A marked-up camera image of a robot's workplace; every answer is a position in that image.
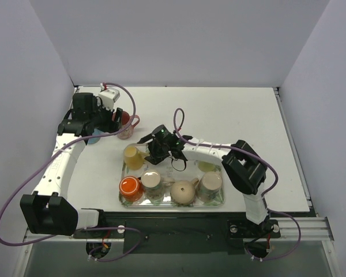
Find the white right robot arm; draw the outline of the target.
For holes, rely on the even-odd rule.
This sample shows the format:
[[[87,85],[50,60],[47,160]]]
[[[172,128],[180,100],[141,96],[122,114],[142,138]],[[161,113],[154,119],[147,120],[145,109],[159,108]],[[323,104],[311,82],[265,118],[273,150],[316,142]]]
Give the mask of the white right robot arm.
[[[267,166],[243,140],[235,144],[214,144],[195,137],[170,132],[159,125],[138,144],[147,144],[149,163],[157,165],[167,158],[187,162],[195,160],[220,166],[232,186],[243,194],[246,206],[246,229],[253,236],[261,235],[269,219],[263,197]]]

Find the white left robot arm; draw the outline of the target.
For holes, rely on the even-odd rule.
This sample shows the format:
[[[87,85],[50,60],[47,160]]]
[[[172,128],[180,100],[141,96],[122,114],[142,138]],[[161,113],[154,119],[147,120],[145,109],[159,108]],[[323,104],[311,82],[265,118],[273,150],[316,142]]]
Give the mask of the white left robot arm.
[[[34,234],[72,235],[86,229],[102,237],[107,223],[92,208],[74,208],[67,200],[68,188],[78,158],[95,130],[114,133],[122,127],[122,109],[114,108],[120,93],[105,89],[98,95],[75,93],[72,107],[58,125],[53,161],[31,194],[20,200],[20,208]]]

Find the yellow mug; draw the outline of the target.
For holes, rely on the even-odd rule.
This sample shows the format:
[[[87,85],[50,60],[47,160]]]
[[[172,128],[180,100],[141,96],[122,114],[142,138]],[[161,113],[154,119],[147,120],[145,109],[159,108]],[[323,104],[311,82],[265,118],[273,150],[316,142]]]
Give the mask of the yellow mug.
[[[135,146],[127,146],[123,151],[123,160],[130,170],[139,170],[148,156],[147,153],[141,152]]]

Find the blue butterfly mug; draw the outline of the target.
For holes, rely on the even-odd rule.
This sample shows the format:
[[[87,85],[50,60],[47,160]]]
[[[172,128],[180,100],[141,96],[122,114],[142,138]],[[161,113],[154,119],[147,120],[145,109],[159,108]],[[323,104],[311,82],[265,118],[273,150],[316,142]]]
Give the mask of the blue butterfly mug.
[[[98,135],[101,135],[102,132],[98,129],[94,129],[93,133],[92,133],[92,138],[88,139],[87,145],[92,145],[92,144],[96,144],[97,142],[99,142],[100,137],[98,137]]]

